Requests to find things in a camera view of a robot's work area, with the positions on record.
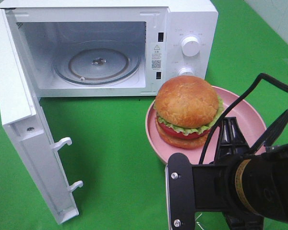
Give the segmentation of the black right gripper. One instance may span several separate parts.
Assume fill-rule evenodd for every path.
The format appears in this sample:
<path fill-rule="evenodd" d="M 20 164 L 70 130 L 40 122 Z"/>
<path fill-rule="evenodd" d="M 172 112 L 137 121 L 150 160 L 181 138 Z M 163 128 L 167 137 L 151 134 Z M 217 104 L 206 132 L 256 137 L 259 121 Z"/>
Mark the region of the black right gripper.
<path fill-rule="evenodd" d="M 250 214 L 241 218 L 229 212 L 243 212 L 234 174 L 249 145 L 236 117 L 223 118 L 219 126 L 214 161 L 192 166 L 195 211 L 222 212 L 230 230 L 263 230 L 264 218 Z"/>

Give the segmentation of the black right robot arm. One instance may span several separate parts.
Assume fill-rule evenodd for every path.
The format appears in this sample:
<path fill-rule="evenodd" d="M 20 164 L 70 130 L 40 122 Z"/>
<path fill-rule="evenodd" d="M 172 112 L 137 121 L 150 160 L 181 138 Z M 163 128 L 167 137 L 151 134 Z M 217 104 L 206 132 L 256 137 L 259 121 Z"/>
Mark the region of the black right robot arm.
<path fill-rule="evenodd" d="M 224 118 L 213 162 L 192 168 L 195 209 L 222 212 L 231 230 L 288 223 L 288 144 L 274 145 L 287 123 L 288 110 L 249 146 L 236 119 Z"/>

